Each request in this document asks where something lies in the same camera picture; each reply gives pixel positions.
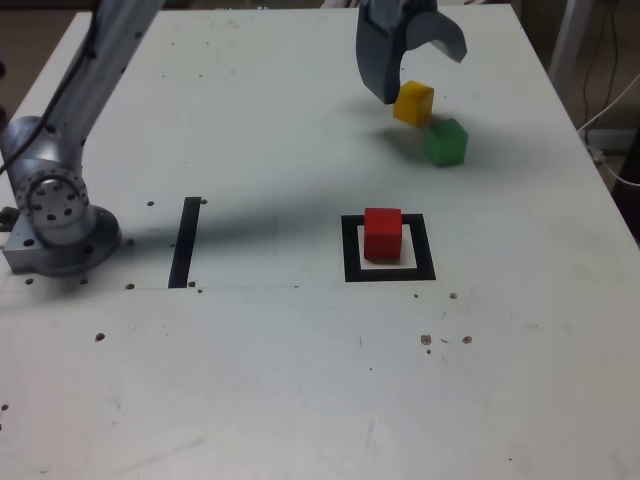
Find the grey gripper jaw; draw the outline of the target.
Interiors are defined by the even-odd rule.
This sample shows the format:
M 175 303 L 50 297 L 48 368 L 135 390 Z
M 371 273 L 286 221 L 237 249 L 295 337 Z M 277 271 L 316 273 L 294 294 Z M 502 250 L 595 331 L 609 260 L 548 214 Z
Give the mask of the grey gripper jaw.
M 461 63 L 467 55 L 462 29 L 439 11 L 422 12 L 406 27 L 406 50 L 415 50 L 433 44 L 449 59 Z
M 362 1 L 356 30 L 356 60 L 361 80 L 383 104 L 393 104 L 400 88 L 402 40 L 396 28 L 401 1 Z

